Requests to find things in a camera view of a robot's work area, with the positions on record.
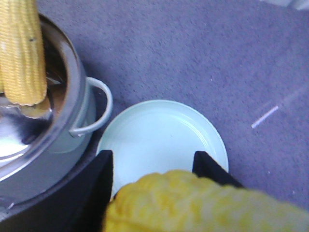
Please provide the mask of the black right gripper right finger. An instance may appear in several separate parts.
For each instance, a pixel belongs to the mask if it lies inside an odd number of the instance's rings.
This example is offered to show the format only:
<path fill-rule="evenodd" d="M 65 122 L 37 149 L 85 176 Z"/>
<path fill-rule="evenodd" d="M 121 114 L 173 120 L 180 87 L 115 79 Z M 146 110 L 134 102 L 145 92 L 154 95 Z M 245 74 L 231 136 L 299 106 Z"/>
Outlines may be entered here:
<path fill-rule="evenodd" d="M 225 171 L 207 152 L 196 151 L 193 159 L 192 173 L 206 177 L 220 185 L 244 188 L 232 175 Z"/>

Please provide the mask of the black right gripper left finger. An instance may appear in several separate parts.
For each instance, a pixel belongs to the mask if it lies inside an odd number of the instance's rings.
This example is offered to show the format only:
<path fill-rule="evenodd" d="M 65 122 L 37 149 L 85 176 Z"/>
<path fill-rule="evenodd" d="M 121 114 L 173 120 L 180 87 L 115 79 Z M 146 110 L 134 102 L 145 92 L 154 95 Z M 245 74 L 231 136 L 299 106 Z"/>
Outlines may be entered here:
<path fill-rule="evenodd" d="M 112 191 L 113 153 L 86 156 L 58 183 L 27 200 L 0 198 L 2 232 L 67 232 L 100 224 Z"/>

